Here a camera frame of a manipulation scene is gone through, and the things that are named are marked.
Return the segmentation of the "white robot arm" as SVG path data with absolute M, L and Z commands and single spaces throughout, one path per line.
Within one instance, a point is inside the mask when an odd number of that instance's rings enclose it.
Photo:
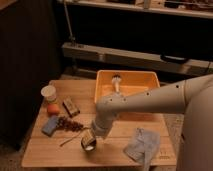
M 126 97 L 109 95 L 96 110 L 91 130 L 100 137 L 121 112 L 184 114 L 177 171 L 213 171 L 213 74 Z

